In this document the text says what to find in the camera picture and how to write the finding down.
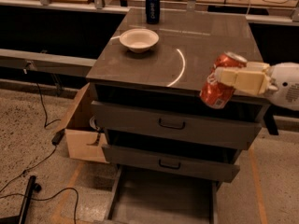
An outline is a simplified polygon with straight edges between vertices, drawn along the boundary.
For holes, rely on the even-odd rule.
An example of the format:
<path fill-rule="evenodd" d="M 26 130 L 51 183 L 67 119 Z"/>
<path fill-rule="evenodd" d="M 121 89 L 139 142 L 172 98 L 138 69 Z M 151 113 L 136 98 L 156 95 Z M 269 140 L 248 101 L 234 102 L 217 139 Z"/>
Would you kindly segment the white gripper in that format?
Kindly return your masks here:
<path fill-rule="evenodd" d="M 299 110 L 299 64 L 247 62 L 246 68 L 220 67 L 215 78 L 221 84 L 250 95 L 264 94 L 273 104 L 292 111 Z"/>

